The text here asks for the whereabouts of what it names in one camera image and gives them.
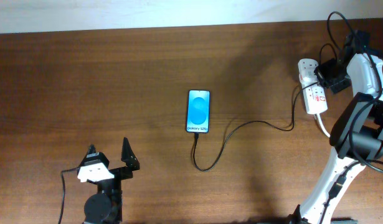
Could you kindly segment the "blue screen smartphone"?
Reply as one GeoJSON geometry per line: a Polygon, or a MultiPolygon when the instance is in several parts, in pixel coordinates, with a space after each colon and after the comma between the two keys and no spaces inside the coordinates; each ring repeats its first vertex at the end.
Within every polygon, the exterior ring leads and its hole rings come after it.
{"type": "Polygon", "coordinates": [[[208,133],[210,118],[210,91],[190,90],[187,103],[186,131],[208,133]]]}

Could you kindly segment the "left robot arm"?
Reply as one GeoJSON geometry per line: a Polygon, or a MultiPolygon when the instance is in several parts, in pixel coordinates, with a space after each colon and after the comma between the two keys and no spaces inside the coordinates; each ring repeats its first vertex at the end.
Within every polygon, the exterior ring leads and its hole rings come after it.
{"type": "Polygon", "coordinates": [[[117,224],[123,221],[121,182],[133,178],[133,172],[140,169],[139,160],[127,138],[123,139],[121,161],[124,166],[110,169],[106,155],[98,152],[93,144],[90,145],[77,172],[81,182],[97,186],[97,193],[87,199],[83,208],[85,224],[117,224]]]}

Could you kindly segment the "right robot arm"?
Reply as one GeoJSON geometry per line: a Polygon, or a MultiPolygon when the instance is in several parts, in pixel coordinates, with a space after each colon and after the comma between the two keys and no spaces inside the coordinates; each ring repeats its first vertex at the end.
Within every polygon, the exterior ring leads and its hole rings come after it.
{"type": "Polygon", "coordinates": [[[380,163],[383,156],[383,56],[369,47],[370,35],[352,31],[339,55],[327,62],[298,63],[306,110],[315,116],[327,110],[324,90],[351,87],[353,98],[330,134],[330,155],[312,193],[288,223],[331,223],[333,213],[357,175],[380,163]]]}

